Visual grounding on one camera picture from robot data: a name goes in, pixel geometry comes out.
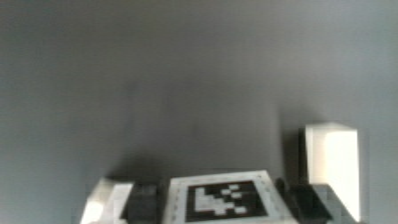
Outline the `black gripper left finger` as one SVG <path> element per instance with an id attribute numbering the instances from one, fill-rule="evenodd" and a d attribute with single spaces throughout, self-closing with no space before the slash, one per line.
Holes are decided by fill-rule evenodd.
<path id="1" fill-rule="evenodd" d="M 159 224 L 159 186 L 102 178 L 86 200 L 80 224 Z"/>

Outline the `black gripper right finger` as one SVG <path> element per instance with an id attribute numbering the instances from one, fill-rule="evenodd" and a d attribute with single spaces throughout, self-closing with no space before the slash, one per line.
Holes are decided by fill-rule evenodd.
<path id="1" fill-rule="evenodd" d="M 299 224 L 363 224 L 327 184 L 290 184 L 278 179 L 276 188 Z"/>

